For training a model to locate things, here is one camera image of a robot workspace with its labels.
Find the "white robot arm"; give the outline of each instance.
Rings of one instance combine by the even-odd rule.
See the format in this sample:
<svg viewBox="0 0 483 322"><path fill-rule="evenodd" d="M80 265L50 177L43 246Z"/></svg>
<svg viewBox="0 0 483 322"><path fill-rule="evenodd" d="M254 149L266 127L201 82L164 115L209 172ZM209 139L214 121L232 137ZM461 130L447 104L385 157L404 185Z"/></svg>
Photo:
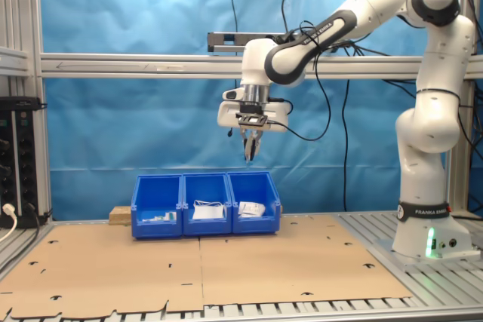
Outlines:
<svg viewBox="0 0 483 322"><path fill-rule="evenodd" d="M288 107L270 102L271 83L298 84L317 54L338 41L365 36L394 16L426 27L429 40L417 76L416 105L396 122L401 197L393 248L416 259L476 256L468 231L449 215L440 155L459 139L459 93L473 45L473 23L459 12L458 0L346 0L293 41L250 41L241 87L223 94L218 123L240 128L245 158L252 160L262 132L284 131L280 124L288 122Z"/></svg>

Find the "blue curtain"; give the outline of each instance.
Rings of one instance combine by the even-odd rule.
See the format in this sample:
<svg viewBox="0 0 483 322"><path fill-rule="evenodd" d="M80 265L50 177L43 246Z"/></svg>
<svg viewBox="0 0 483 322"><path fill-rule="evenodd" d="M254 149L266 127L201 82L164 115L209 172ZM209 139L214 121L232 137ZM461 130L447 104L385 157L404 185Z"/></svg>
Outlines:
<svg viewBox="0 0 483 322"><path fill-rule="evenodd" d="M319 23L344 0L286 0L289 28ZM281 0L234 0L239 32L284 32ZM207 33L235 31L230 0L42 0L44 49L66 53L206 54ZM393 55L420 55L426 32L399 19L361 45ZM148 173L259 170L272 173L284 212L343 208L346 82L322 81L333 118L327 135L308 143L265 133L253 164L238 133L217 126L221 94L233 80L47 79L54 217L106 218L129 205L135 178ZM320 133L328 109L314 81L272 87L294 103L293 129ZM399 194L395 120L414 100L381 80L351 82L349 210L393 210Z"/></svg>

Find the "wooden block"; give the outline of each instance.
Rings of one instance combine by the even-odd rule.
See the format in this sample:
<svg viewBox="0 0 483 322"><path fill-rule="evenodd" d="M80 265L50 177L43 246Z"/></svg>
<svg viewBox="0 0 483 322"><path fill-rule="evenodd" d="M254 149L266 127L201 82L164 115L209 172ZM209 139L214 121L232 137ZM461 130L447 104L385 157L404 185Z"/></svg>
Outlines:
<svg viewBox="0 0 483 322"><path fill-rule="evenodd" d="M130 225L131 207L114 207L109 213L109 225Z"/></svg>

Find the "plastic bin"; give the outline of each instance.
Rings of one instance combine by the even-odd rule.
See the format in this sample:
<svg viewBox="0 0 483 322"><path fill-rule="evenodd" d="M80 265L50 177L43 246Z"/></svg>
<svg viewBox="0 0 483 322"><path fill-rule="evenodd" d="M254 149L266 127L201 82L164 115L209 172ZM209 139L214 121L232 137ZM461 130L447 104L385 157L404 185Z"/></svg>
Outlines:
<svg viewBox="0 0 483 322"><path fill-rule="evenodd" d="M219 201L224 204L222 219L194 219L195 200ZM191 173L183 175L183 234L223 235L232 232L232 203L225 173Z"/></svg>
<svg viewBox="0 0 483 322"><path fill-rule="evenodd" d="M140 175L131 203L132 234L135 238L175 238L183 233L183 185L181 175ZM157 220L167 212L176 220Z"/></svg>
<svg viewBox="0 0 483 322"><path fill-rule="evenodd" d="M233 208L233 233L275 233L280 229L280 197L269 172L227 173ZM241 201L265 205L258 218L238 217Z"/></svg>

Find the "metal table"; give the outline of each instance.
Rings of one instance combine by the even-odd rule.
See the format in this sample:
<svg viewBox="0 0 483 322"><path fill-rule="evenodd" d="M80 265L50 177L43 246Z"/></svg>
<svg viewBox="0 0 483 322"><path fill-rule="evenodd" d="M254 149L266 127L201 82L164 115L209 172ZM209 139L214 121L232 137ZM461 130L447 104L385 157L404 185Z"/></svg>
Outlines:
<svg viewBox="0 0 483 322"><path fill-rule="evenodd" d="M397 219L393 212L332 213L358 238L414 297L403 299L364 299L343 301L263 303L254 305L205 306L204 311L166 313L117 314L92 322L141 322L157 320L407 320L456 321L483 320L483 262L452 262L409 268L403 272L374 245L380 239L394 237ZM52 222L42 228L44 238L56 225L96 224L93 222ZM460 221L474 236L483 236L483 222ZM19 250L33 235L33 230L15 231L7 243L0 246L0 265ZM0 275L0 280L8 273ZM13 321L8 316L5 321ZM25 322L58 322L55 318L30 318Z"/></svg>

